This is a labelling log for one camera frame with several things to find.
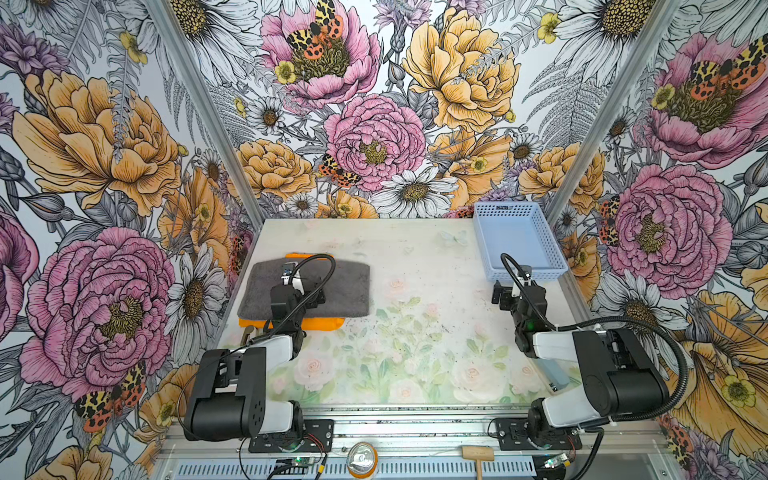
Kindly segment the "orange drawstring shorts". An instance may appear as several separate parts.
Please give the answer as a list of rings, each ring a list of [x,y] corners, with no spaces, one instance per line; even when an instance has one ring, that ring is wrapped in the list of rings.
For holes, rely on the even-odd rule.
[[[290,253],[282,258],[253,264],[244,287],[243,300],[238,307],[237,315],[242,328],[264,328],[267,321],[273,319],[271,289],[283,277],[289,276],[288,273],[283,273],[284,266],[293,267],[306,258],[309,258],[308,254]],[[340,302],[341,300],[334,300],[332,305],[319,304],[317,307],[308,303],[308,312],[302,322],[302,328],[308,331],[334,331],[341,328],[344,318],[331,313],[334,307],[340,306]]]

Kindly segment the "grey garment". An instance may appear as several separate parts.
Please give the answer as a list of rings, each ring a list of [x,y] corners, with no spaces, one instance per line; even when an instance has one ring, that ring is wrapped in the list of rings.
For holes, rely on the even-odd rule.
[[[299,263],[300,258],[278,258],[255,263],[242,289],[238,307],[240,320],[264,322],[271,317],[270,290],[282,281],[283,266]],[[370,266],[360,262],[337,260],[336,270],[323,287],[325,302],[307,306],[307,318],[362,318],[369,314]]]

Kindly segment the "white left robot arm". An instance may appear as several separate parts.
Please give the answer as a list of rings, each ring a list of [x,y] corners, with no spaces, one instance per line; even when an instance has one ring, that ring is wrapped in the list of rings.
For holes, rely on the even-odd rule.
[[[271,318],[263,333],[236,350],[203,355],[180,421],[187,440],[262,438],[288,450],[305,439],[300,404],[269,400],[267,374],[298,356],[305,314],[325,302],[324,287],[335,270],[328,254],[286,263],[280,283],[270,290]]]

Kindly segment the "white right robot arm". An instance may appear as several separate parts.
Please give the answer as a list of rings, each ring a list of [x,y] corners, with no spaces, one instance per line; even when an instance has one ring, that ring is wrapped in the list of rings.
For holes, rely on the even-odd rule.
[[[565,442],[574,431],[612,421],[638,421],[661,414],[672,395],[627,320],[620,328],[597,330],[608,321],[556,327],[545,317],[546,290],[528,274],[514,286],[493,284],[491,303],[508,311],[514,339],[526,357],[554,365],[573,363],[581,383],[531,403],[525,420],[509,428],[506,438],[521,436],[539,448]]]

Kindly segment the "light blue perforated laundry basket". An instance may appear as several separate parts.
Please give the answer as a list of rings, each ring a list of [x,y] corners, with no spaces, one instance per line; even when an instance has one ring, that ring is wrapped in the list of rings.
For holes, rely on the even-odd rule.
[[[531,268],[535,281],[555,281],[569,270],[540,206],[532,201],[474,204],[473,225],[486,278],[508,282],[501,254]]]

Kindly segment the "grey blue rectangular block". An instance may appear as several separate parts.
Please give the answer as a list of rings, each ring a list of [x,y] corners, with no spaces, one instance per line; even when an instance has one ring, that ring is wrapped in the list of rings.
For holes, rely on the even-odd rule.
[[[545,376],[547,384],[552,392],[564,390],[570,384],[570,376],[554,360],[541,360],[539,369]]]

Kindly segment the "small wooden mallet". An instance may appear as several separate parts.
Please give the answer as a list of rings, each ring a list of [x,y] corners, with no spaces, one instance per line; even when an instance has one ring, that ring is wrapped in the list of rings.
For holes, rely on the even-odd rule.
[[[483,479],[483,464],[495,460],[495,453],[491,447],[464,445],[461,447],[461,454],[463,459],[474,463],[477,480]]]

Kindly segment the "orange rimmed tape roll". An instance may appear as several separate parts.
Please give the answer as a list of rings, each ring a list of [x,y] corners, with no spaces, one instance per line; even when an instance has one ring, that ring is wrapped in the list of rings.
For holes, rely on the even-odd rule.
[[[368,442],[358,442],[347,454],[346,468],[355,479],[370,479],[375,475],[378,463],[378,452],[375,447]]]

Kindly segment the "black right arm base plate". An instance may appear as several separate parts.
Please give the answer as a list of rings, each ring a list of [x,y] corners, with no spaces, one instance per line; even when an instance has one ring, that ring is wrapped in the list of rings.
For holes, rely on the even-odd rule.
[[[580,450],[583,444],[576,430],[568,428],[530,427],[522,417],[495,418],[487,433],[498,441],[502,451],[512,450]]]

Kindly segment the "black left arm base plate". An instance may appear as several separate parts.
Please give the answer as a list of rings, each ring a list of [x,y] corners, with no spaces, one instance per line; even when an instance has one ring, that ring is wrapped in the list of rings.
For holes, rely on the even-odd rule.
[[[287,432],[254,437],[248,445],[253,454],[330,453],[335,422],[331,419],[304,420],[301,427]]]

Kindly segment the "aluminium front rail frame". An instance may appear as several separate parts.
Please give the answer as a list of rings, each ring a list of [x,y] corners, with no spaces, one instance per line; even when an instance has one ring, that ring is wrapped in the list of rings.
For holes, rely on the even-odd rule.
[[[310,406],[305,420],[335,422],[330,453],[253,454],[250,440],[188,441],[171,430],[152,479],[355,479],[347,454],[358,442],[378,452],[374,479],[475,479],[464,445],[491,447],[483,479],[681,479],[684,474],[652,421],[606,426],[601,435],[576,430],[583,448],[502,451],[487,433],[495,418],[523,417],[518,405]]]

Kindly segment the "aluminium frame corner post right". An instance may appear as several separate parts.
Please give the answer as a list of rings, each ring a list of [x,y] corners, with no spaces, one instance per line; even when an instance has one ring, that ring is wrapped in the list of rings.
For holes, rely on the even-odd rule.
[[[575,193],[575,189],[591,165],[606,131],[621,110],[622,100],[629,94],[630,88],[639,78],[650,56],[657,51],[663,34],[667,31],[679,9],[679,4],[679,1],[657,1],[651,10],[649,19],[640,32],[636,45],[627,57],[626,65],[618,70],[615,81],[601,104],[595,121],[581,143],[574,162],[549,204],[550,208],[546,218],[550,227],[555,225],[558,216]]]

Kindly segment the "aluminium frame corner post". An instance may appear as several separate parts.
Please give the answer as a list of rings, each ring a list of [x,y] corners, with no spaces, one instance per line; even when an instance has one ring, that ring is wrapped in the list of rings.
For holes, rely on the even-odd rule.
[[[149,1],[147,5],[174,66],[195,104],[196,110],[208,132],[213,146],[219,153],[225,168],[235,186],[243,207],[253,224],[255,234],[259,235],[265,216],[246,178],[228,132],[217,112],[216,105],[206,85],[206,80],[197,65],[197,57],[187,46],[183,31],[176,20],[172,6],[168,1]]]
[[[630,88],[639,78],[650,56],[657,51],[663,34],[667,31],[679,9],[679,4],[679,1],[657,1],[651,10],[649,19],[640,32],[636,45],[627,57],[626,65],[618,70],[615,81],[601,104],[595,121],[581,143],[574,162],[549,204],[550,208],[546,218],[550,227],[555,225],[558,216],[575,193],[575,189],[591,165],[606,131],[621,110],[622,100],[629,94]]]

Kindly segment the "aluminium frame corner post left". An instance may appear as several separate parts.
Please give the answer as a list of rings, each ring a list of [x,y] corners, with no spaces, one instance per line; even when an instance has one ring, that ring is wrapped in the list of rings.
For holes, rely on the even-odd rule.
[[[197,57],[187,46],[183,31],[176,20],[172,6],[168,1],[149,1],[147,5],[174,66],[195,104],[196,110],[208,132],[213,146],[219,153],[225,168],[235,186],[243,207],[253,224],[255,234],[259,235],[265,216],[246,178],[228,132],[217,112],[216,105],[206,85],[206,80],[197,65]]]

